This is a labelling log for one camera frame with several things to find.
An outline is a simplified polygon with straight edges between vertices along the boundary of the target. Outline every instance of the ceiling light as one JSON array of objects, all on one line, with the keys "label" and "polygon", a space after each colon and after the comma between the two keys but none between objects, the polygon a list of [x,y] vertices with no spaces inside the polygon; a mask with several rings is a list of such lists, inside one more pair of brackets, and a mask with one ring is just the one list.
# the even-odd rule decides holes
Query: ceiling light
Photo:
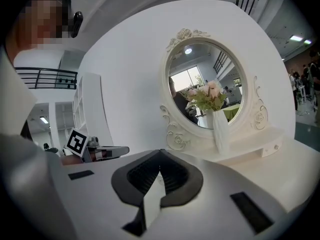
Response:
[{"label": "ceiling light", "polygon": [[186,49],[186,50],[184,51],[185,54],[189,54],[189,53],[191,53],[191,52],[192,52],[192,49],[191,49],[191,48],[188,48],[188,49]]},{"label": "ceiling light", "polygon": [[47,121],[43,116],[40,116],[40,119],[41,119],[42,122],[44,122],[45,124],[49,124],[48,121]]},{"label": "ceiling light", "polygon": [[298,41],[300,42],[302,40],[302,37],[299,37],[299,36],[296,36],[296,35],[293,35],[290,37],[291,40],[294,40],[294,41]]}]

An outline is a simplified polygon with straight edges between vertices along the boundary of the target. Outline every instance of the white vanity mirror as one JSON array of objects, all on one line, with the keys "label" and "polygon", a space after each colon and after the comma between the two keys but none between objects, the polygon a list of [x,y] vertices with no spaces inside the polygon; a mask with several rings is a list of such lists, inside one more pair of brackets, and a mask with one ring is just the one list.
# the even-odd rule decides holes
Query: white vanity mirror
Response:
[{"label": "white vanity mirror", "polygon": [[168,59],[168,88],[184,117],[200,127],[212,128],[207,123],[206,111],[192,105],[188,93],[214,81],[226,94],[221,109],[227,121],[235,120],[244,100],[242,75],[222,48],[209,42],[194,42],[181,45]]}]

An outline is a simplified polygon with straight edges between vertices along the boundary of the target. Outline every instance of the flower bouquet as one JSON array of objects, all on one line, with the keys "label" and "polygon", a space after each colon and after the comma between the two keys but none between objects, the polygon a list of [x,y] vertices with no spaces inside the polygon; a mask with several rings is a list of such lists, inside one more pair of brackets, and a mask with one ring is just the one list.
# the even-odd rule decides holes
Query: flower bouquet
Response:
[{"label": "flower bouquet", "polygon": [[206,114],[207,127],[213,129],[215,145],[220,154],[229,151],[229,126],[225,113],[221,107],[227,95],[218,80],[208,82],[206,85],[191,88],[182,95],[189,101],[188,107],[196,106]]}]

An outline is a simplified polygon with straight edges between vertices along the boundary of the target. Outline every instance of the white curved wall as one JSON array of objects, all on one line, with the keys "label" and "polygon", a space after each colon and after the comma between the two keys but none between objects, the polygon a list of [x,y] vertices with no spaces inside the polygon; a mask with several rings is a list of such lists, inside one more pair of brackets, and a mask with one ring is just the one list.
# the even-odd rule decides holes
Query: white curved wall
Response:
[{"label": "white curved wall", "polygon": [[[84,56],[79,75],[101,75],[105,115],[114,145],[130,153],[166,146],[158,73],[171,38],[182,28],[208,32],[241,60],[249,53],[261,65],[245,70],[258,77],[269,121],[294,137],[292,90],[281,57],[261,27],[232,3],[182,0],[144,10],[107,32]],[[255,40],[248,46],[248,39]]]}]

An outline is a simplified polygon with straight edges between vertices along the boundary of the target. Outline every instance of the white floor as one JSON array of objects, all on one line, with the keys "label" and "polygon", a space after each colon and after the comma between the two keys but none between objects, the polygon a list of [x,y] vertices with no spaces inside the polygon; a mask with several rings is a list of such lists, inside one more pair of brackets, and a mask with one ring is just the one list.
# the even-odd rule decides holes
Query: white floor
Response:
[{"label": "white floor", "polygon": [[298,104],[298,111],[295,113],[296,122],[309,126],[317,126],[315,116],[314,106],[310,101],[307,100],[304,104]]}]

